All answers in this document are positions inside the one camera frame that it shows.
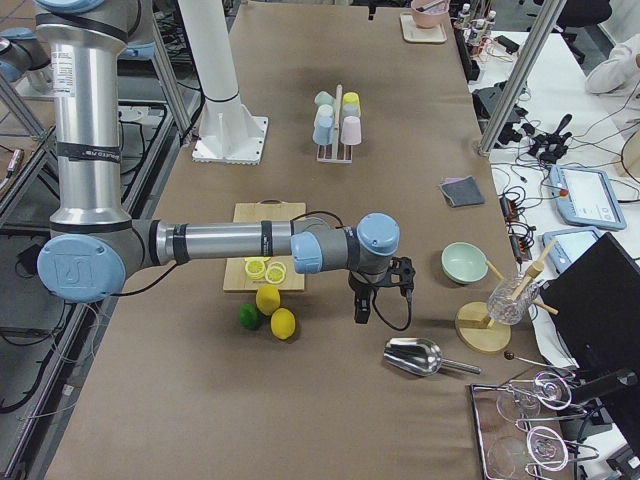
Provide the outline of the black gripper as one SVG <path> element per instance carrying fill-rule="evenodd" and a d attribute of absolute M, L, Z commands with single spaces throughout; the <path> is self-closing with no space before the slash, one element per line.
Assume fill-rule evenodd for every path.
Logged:
<path fill-rule="evenodd" d="M 367 7 L 368 7 L 368 19 L 369 20 L 373 20 L 375 18 L 375 14 L 377 11 L 377 1 L 376 0 L 368 0 L 367 1 Z"/>
<path fill-rule="evenodd" d="M 374 295 L 380 288 L 386 288 L 385 279 L 371 282 L 355 272 L 350 272 L 348 284 L 354 292 L 354 321 L 357 324 L 365 324 L 370 318 Z"/>

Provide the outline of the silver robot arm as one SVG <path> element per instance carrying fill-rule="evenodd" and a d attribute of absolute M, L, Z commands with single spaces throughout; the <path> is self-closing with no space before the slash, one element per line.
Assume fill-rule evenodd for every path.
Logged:
<path fill-rule="evenodd" d="M 121 203 L 117 61 L 154 52 L 148 1 L 40 1 L 36 29 L 49 44 L 56 112 L 59 209 L 39 253 L 44 286 L 74 303 L 120 296 L 134 273 L 195 259 L 289 256 L 296 272 L 346 270 L 354 318 L 367 321 L 379 290 L 413 288 L 396 254 L 400 229 L 383 213 L 332 228 L 310 216 L 257 223 L 171 224 L 135 220 Z"/>

